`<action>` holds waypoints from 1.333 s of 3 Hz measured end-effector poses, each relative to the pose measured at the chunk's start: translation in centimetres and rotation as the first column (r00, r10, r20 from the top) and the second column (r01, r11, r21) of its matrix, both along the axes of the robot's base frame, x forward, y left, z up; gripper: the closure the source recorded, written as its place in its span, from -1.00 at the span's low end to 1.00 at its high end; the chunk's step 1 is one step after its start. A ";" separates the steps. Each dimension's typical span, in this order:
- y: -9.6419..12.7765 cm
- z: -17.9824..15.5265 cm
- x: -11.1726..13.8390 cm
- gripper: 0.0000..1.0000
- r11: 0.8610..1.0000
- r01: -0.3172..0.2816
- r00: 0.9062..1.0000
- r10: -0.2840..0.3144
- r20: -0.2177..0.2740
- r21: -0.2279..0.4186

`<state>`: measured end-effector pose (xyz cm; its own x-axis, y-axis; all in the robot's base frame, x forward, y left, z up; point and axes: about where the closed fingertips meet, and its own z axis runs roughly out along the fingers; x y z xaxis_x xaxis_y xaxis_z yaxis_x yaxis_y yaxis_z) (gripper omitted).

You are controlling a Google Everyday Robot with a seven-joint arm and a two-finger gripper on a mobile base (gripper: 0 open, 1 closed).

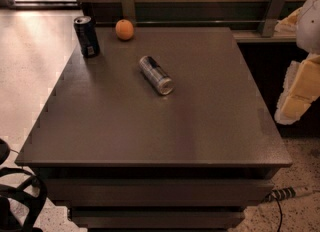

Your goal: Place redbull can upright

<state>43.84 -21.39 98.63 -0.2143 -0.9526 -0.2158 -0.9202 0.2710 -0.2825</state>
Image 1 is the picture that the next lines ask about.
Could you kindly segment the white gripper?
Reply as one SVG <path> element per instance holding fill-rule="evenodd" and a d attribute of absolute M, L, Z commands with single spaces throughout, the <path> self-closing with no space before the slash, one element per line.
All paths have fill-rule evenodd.
<path fill-rule="evenodd" d="M 285 74 L 274 119 L 291 125 L 320 97 L 320 55 L 315 55 L 320 54 L 320 0 L 306 0 L 302 8 L 279 20 L 275 31 L 296 32 L 297 46 L 312 53 L 301 63 L 292 61 Z"/>

